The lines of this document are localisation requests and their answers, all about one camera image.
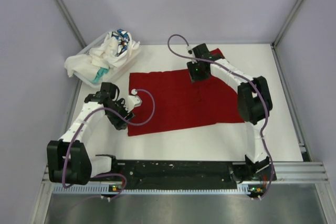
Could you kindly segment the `red t shirt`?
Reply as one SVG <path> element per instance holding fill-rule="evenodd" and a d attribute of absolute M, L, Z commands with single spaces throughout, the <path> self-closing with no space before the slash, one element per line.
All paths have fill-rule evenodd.
<path fill-rule="evenodd" d="M 237 93 L 213 76 L 192 83 L 186 69 L 133 72 L 129 90 L 133 89 L 147 92 L 139 92 L 142 104 L 133 110 L 136 126 L 128 127 L 128 136 L 243 122 Z"/>

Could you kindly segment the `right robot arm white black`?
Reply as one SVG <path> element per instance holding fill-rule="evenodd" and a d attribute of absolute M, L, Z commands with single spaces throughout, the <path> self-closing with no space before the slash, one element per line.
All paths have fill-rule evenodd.
<path fill-rule="evenodd" d="M 206 44 L 194 48 L 187 46 L 193 56 L 187 63 L 191 81 L 203 81 L 211 76 L 219 78 L 238 95 L 238 114 L 245 122 L 247 151 L 245 154 L 245 174 L 252 180 L 270 168 L 271 180 L 275 171 L 268 148 L 265 146 L 264 129 L 272 110 L 272 100 L 265 77 L 253 78 L 231 65 L 220 54 L 212 54 Z"/>

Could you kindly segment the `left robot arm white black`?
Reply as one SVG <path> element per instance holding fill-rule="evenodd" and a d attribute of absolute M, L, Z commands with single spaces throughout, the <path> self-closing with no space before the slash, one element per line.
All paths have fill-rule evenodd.
<path fill-rule="evenodd" d="M 126 98 L 120 98 L 120 89 L 104 82 L 96 93 L 86 96 L 79 115 L 70 128 L 57 141 L 47 145 L 48 175 L 53 183 L 85 185 L 102 174 L 114 180 L 119 174 L 115 156 L 90 154 L 88 143 L 94 129 L 103 118 L 108 118 L 116 130 L 125 130 L 127 122 L 134 118 L 134 108 L 142 101 L 133 90 Z"/>

